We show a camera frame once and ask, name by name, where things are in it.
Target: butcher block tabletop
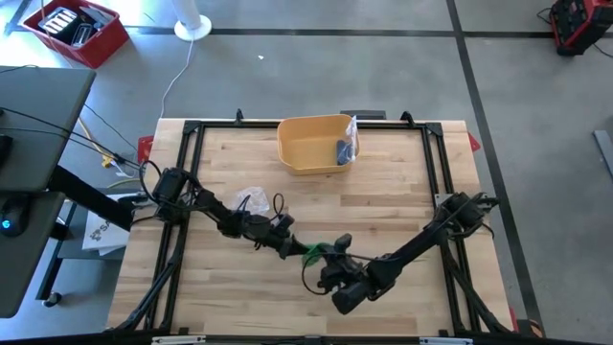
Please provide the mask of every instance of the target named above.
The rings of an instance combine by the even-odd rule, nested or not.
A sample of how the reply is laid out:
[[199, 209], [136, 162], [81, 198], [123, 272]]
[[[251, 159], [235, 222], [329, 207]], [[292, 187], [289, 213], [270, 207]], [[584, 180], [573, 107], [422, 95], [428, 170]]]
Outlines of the butcher block tabletop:
[[[160, 169], [176, 164], [184, 122], [159, 121], [149, 159]], [[441, 124], [455, 190], [481, 192], [465, 122]], [[333, 242], [351, 233], [349, 252], [382, 255], [411, 240], [432, 218], [422, 141], [418, 130], [364, 129], [359, 137], [360, 153], [348, 172], [293, 176], [279, 160], [276, 129], [207, 128], [197, 176], [228, 207], [247, 187], [262, 187], [271, 203], [275, 193], [282, 193], [284, 211], [296, 219], [290, 231], [300, 242]], [[192, 163], [194, 141], [195, 135], [186, 169]], [[434, 156], [443, 190], [436, 150]], [[150, 190], [157, 178], [153, 169], [147, 171]], [[135, 218], [152, 212], [142, 210]], [[124, 321], [149, 289], [162, 228], [155, 219], [132, 227], [107, 326]], [[475, 289], [510, 328], [491, 234], [480, 230], [465, 246]], [[313, 289], [322, 265], [306, 269], [306, 282]], [[331, 294], [309, 293], [301, 270], [299, 256], [281, 260], [271, 248], [256, 251], [251, 241], [225, 238], [214, 222], [193, 212], [172, 329], [188, 327], [190, 334], [394, 336], [452, 330], [437, 247], [407, 265], [389, 292], [375, 302], [362, 302], [347, 315], [336, 310]], [[160, 295], [156, 322], [162, 319], [167, 287]], [[469, 325], [465, 298], [458, 291], [462, 318]]]

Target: yellow bowl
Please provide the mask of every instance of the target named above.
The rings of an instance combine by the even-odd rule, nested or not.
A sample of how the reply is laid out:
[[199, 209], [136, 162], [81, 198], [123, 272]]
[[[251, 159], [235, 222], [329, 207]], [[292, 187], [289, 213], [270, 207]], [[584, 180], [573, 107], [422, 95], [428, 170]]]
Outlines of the yellow bowl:
[[[279, 159], [295, 175], [346, 172], [352, 162], [337, 165], [336, 143], [346, 140], [349, 115], [323, 115], [285, 119], [277, 127]], [[355, 156], [359, 136], [355, 136]]]

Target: green tape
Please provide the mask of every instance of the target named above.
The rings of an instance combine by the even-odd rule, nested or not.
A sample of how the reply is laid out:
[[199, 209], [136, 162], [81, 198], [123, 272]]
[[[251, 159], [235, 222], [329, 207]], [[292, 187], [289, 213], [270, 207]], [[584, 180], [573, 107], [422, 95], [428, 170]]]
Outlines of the green tape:
[[324, 244], [324, 242], [319, 242], [317, 244], [306, 244], [306, 247], [308, 247], [308, 252], [303, 255], [303, 266], [309, 267], [315, 265], [319, 259], [321, 259], [321, 251], [319, 250], [320, 244]]

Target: desk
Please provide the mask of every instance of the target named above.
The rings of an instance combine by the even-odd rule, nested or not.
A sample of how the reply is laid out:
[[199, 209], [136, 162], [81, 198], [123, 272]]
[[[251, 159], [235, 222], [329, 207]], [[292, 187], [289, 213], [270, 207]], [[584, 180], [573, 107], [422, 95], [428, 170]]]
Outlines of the desk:
[[[150, 159], [160, 168], [174, 166], [183, 124], [158, 123]], [[456, 190], [479, 192], [465, 123], [442, 124]], [[415, 131], [360, 130], [359, 135], [360, 156], [349, 172], [292, 176], [279, 161], [275, 129], [208, 128], [198, 179], [226, 204], [250, 186], [263, 187], [269, 198], [283, 193], [286, 211], [296, 219], [290, 230], [299, 241], [332, 242], [350, 232], [351, 252], [381, 255], [410, 240], [432, 217], [422, 142]], [[150, 189], [156, 179], [147, 173]], [[132, 228], [108, 326], [124, 321], [148, 290], [161, 233], [157, 220]], [[511, 327], [490, 234], [478, 232], [465, 245], [476, 290], [500, 322]], [[212, 221], [193, 213], [172, 328], [189, 327], [191, 334], [436, 335], [451, 329], [438, 251], [431, 249], [406, 266], [396, 286], [376, 302], [365, 301], [341, 315], [330, 296], [305, 290], [299, 257], [282, 261], [269, 248], [256, 252], [250, 241], [224, 238]], [[306, 272], [312, 286], [319, 267]], [[158, 321], [165, 295], [163, 290]], [[467, 325], [465, 299], [460, 290], [458, 295]]]
[[[0, 66], [0, 72], [11, 68]], [[7, 71], [0, 74], [0, 108], [22, 112], [70, 131], [77, 122], [95, 75], [94, 71], [85, 69], [26, 67]], [[52, 134], [9, 128], [44, 130]], [[24, 234], [0, 238], [0, 276], [11, 277], [3, 281], [0, 289], [3, 302], [0, 317], [13, 316], [17, 311], [15, 306], [21, 303], [54, 229], [59, 212], [55, 207], [56, 196], [68, 197], [124, 229], [129, 229], [132, 221], [130, 210], [57, 164], [68, 142], [66, 131], [9, 110], [0, 115], [0, 134], [13, 138], [11, 152], [0, 169], [0, 205], [10, 193], [31, 193], [38, 197], [45, 190], [52, 192], [46, 197], [54, 202], [39, 210], [37, 201]], [[58, 270], [58, 264], [49, 266], [38, 298], [49, 297]]]

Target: concrete floor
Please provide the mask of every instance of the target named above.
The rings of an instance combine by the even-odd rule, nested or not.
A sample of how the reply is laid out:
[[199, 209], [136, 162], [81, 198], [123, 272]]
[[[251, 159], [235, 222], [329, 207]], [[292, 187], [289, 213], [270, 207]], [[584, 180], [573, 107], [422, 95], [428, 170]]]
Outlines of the concrete floor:
[[[124, 24], [169, 28], [169, 2], [99, 1]], [[197, 0], [217, 29], [453, 30], [445, 0]], [[0, 24], [20, 1], [0, 1]], [[35, 11], [37, 1], [26, 9]], [[549, 0], [455, 0], [465, 31], [548, 32], [534, 14]], [[185, 63], [189, 44], [171, 34], [132, 34], [97, 70], [87, 103], [128, 140], [150, 135], [160, 100]], [[613, 264], [608, 217], [613, 183], [591, 136], [613, 133], [609, 81], [613, 60], [590, 49], [582, 57], [556, 55], [549, 38], [467, 38], [474, 78], [502, 171], [526, 263], [549, 337], [613, 343]], [[599, 45], [613, 52], [613, 39]], [[67, 66], [33, 35], [0, 40], [0, 64]], [[215, 34], [194, 44], [188, 72], [170, 92], [166, 117], [285, 118], [341, 109], [402, 110], [417, 118], [466, 120], [480, 141], [474, 103], [453, 34], [446, 37]], [[128, 152], [88, 110], [94, 135]], [[475, 153], [484, 190], [490, 178], [484, 150]], [[118, 180], [100, 157], [68, 145], [61, 164], [95, 186]], [[510, 305], [524, 317], [504, 226], [492, 224]], [[43, 255], [31, 289], [13, 319], [0, 320], [0, 338], [97, 332], [104, 327], [118, 264], [69, 262], [56, 289], [65, 304], [45, 309], [34, 301]]]

